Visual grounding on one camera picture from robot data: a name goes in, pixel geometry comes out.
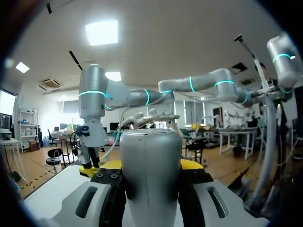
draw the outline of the ceiling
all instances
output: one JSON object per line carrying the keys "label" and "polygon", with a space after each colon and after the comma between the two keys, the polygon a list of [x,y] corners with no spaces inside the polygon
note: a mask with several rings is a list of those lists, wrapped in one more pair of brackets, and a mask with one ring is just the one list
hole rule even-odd
{"label": "ceiling", "polygon": [[[7,81],[57,79],[79,85],[80,65],[99,63],[120,71],[128,85],[155,87],[163,79],[194,76],[243,62],[255,75],[253,60],[233,41],[243,34],[261,62],[273,71],[267,41],[280,28],[254,0],[56,0],[52,14],[43,9],[16,46],[12,58],[30,70],[8,69]],[[117,44],[90,46],[85,25],[118,21]]]}

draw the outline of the white cable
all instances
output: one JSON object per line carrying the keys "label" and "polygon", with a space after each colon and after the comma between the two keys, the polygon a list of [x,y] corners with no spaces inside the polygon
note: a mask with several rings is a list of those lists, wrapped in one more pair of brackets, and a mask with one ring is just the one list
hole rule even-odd
{"label": "white cable", "polygon": [[[155,103],[158,103],[160,102],[161,100],[164,99],[165,96],[162,96],[160,99],[154,101],[153,103],[150,103],[149,105],[153,105]],[[123,121],[123,115],[125,114],[125,112],[129,109],[132,109],[132,108],[140,108],[140,107],[145,107],[146,105],[140,105],[140,106],[134,106],[134,107],[128,107],[126,108],[123,113],[121,114],[121,118],[120,118],[120,122],[119,122],[119,128],[118,128],[118,132],[117,132],[117,136],[116,136],[116,139],[115,139],[115,142],[113,143],[113,145],[111,146],[111,148],[108,150],[108,152],[105,153],[104,156],[102,156],[99,160],[102,160],[104,159],[105,157],[109,156],[109,154],[112,152],[112,150],[114,149],[116,143],[118,142],[119,140],[119,137],[120,137],[120,131],[121,131],[121,124],[122,124],[122,121]]]}
{"label": "white cable", "polygon": [[[297,139],[297,141],[296,141],[295,144],[294,144],[294,148],[295,148],[295,146],[297,145],[298,141],[299,141],[299,140]],[[287,162],[290,160],[290,158],[291,158],[292,155],[293,155],[294,148],[292,149],[292,151],[290,152],[290,154],[289,154],[289,156],[286,158],[286,160],[285,160],[284,162],[280,163],[280,164],[277,164],[277,166],[282,166],[282,165],[284,165],[285,163],[287,163]]]}

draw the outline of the yellow black caution tape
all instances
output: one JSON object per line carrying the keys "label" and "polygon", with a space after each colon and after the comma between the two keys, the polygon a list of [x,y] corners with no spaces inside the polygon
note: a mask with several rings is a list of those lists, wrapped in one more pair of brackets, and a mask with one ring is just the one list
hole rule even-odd
{"label": "yellow black caution tape", "polygon": [[45,176],[46,174],[52,172],[53,170],[54,170],[54,169],[50,169],[49,171],[47,171],[46,173],[44,173],[44,174],[42,174],[41,176],[37,177],[36,179],[32,180],[31,182],[25,184],[25,185],[24,185],[23,187],[21,187],[20,189],[24,189],[24,188],[26,188],[26,187],[28,187],[28,186],[32,186],[34,189],[36,189],[36,187],[33,186],[32,183],[35,182],[35,181],[37,181],[37,180],[39,180],[41,177]]}

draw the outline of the air conditioner vent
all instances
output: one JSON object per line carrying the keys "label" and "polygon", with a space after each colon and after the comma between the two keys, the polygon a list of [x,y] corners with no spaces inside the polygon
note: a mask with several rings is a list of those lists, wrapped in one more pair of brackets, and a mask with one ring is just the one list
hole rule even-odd
{"label": "air conditioner vent", "polygon": [[59,88],[61,84],[55,79],[45,79],[41,81],[41,84],[49,88]]}
{"label": "air conditioner vent", "polygon": [[254,82],[255,82],[255,79],[254,79],[254,78],[249,78],[249,79],[242,80],[242,81],[241,81],[241,84],[246,86],[246,85],[252,84],[252,83],[254,83]]}

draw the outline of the ceiling light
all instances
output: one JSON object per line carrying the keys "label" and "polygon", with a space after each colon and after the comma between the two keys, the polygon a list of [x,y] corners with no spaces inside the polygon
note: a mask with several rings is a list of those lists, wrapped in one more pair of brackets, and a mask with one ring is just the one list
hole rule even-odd
{"label": "ceiling light", "polygon": [[118,42],[118,21],[105,21],[85,26],[91,46]]}
{"label": "ceiling light", "polygon": [[19,70],[22,73],[26,73],[29,70],[29,67],[27,67],[22,62],[19,62],[19,64],[16,66],[16,69]]}
{"label": "ceiling light", "polygon": [[106,72],[105,76],[113,81],[121,81],[120,72]]}

